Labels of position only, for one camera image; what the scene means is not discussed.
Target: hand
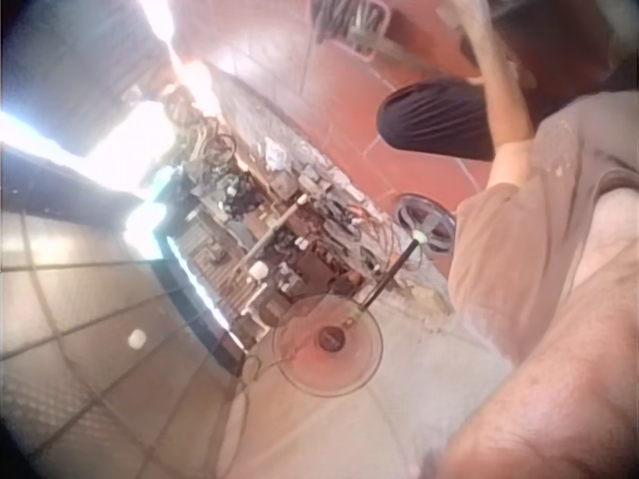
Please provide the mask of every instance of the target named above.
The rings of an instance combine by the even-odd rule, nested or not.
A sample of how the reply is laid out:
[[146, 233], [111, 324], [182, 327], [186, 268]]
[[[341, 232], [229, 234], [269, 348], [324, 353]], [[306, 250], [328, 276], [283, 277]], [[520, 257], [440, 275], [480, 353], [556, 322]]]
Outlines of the hand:
[[492, 31], [487, 0], [450, 0], [450, 3], [469, 37], [476, 38]]

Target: round transparent disc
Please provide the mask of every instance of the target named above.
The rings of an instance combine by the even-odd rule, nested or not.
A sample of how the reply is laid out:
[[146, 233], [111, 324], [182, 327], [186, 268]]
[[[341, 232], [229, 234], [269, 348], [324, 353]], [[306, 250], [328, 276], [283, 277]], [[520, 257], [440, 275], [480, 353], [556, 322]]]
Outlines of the round transparent disc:
[[382, 356], [381, 331], [358, 304], [332, 294], [303, 299], [273, 335], [284, 377], [322, 397], [349, 394], [368, 383]]

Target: basket of tools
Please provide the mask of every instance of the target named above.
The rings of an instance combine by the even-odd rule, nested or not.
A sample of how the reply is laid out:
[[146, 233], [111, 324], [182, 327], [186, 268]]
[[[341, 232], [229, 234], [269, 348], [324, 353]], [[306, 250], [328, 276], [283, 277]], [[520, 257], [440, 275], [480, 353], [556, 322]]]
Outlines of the basket of tools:
[[391, 10], [380, 0], [309, 0], [308, 17], [316, 43], [333, 42], [370, 62], [374, 41], [383, 37]]

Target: red tile floor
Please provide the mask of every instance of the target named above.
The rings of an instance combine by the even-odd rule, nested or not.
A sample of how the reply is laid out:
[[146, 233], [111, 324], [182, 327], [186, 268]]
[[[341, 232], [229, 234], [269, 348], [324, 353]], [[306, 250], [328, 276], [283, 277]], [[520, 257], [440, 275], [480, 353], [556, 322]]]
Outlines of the red tile floor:
[[[476, 74], [459, 52], [458, 34], [437, 15], [443, 0], [385, 1], [393, 10], [389, 38], [445, 74]], [[307, 0], [182, 0], [173, 7], [188, 17], [179, 19], [181, 38], [288, 116], [384, 210], [399, 193], [412, 192], [454, 211], [485, 185], [487, 163], [404, 153], [384, 143], [375, 130], [379, 104], [421, 74], [315, 44]]]

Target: skin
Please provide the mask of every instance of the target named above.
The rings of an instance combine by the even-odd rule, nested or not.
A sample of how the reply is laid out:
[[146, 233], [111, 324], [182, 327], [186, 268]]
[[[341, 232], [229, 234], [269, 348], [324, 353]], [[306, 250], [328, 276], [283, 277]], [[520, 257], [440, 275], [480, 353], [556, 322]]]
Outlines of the skin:
[[[523, 97], [494, 41], [485, 0], [454, 3], [484, 79], [497, 152], [488, 187], [520, 186], [534, 135]], [[615, 280], [637, 278], [637, 218], [636, 192], [616, 190], [599, 200], [571, 295], [586, 303], [604, 284], [613, 300], [558, 314], [448, 445], [437, 478], [630, 477], [639, 457], [639, 287], [617, 288]]]

